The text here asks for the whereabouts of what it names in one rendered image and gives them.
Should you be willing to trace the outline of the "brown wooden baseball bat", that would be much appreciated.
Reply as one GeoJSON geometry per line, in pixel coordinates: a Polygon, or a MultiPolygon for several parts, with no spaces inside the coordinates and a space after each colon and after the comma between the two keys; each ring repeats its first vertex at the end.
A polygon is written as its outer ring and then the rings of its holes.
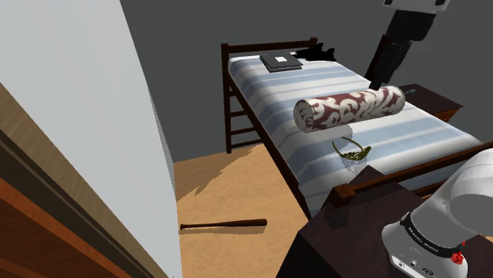
{"type": "Polygon", "coordinates": [[[268,223],[267,219],[234,220],[207,224],[180,224],[179,229],[199,227],[263,227],[268,223]]]}

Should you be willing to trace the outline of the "dark wooden nightstand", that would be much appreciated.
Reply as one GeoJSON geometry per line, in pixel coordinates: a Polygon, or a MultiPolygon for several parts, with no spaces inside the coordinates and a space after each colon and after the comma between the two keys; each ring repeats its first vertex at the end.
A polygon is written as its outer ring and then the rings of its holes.
{"type": "Polygon", "coordinates": [[[444,122],[451,120],[462,108],[461,104],[418,84],[402,85],[399,89],[405,93],[407,102],[444,122]]]}

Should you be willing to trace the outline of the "brown wooden cabinet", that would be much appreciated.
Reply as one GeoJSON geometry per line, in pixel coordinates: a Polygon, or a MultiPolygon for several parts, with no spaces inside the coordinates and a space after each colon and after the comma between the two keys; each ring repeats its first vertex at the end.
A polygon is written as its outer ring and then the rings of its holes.
{"type": "Polygon", "coordinates": [[[1,83],[0,278],[176,278],[1,83]]]}

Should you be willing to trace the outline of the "red white patterned bolster pillow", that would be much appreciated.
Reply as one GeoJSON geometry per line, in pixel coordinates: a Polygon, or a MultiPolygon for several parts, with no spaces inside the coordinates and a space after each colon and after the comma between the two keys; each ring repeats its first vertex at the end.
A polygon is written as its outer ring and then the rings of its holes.
{"type": "Polygon", "coordinates": [[[396,86],[384,86],[299,100],[293,118],[303,133],[311,133],[395,115],[404,106],[405,94],[396,86]]]}

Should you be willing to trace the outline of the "striped bed with wooden frame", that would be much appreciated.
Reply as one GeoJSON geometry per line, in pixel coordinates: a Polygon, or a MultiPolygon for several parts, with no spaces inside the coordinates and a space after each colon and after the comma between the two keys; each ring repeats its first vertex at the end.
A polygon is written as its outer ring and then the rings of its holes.
{"type": "Polygon", "coordinates": [[[297,101],[368,88],[370,82],[337,62],[302,60],[302,69],[270,73],[248,51],[282,43],[221,46],[224,97],[236,96],[306,218],[323,206],[330,190],[352,181],[366,166],[384,175],[479,146],[474,136],[406,103],[396,115],[303,133],[295,124],[297,101]],[[363,160],[339,157],[358,152],[347,137],[372,150],[363,160]]]}

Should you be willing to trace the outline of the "black book with white square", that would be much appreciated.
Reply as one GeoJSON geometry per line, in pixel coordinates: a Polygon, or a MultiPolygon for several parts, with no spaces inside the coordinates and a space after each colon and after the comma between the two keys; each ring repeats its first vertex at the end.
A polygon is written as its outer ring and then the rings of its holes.
{"type": "Polygon", "coordinates": [[[291,53],[262,54],[260,60],[270,73],[301,70],[303,64],[291,53]]]}

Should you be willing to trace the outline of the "black ragged object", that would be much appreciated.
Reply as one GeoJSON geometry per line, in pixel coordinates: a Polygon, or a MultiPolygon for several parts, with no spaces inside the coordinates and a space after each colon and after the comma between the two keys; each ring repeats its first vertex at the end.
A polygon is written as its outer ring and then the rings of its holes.
{"type": "Polygon", "coordinates": [[[335,56],[334,48],[329,48],[326,51],[322,49],[323,43],[317,43],[313,47],[308,47],[307,49],[303,49],[300,51],[297,51],[294,54],[294,57],[296,58],[303,58],[308,62],[313,62],[313,61],[328,61],[328,62],[335,62],[335,56]]]}

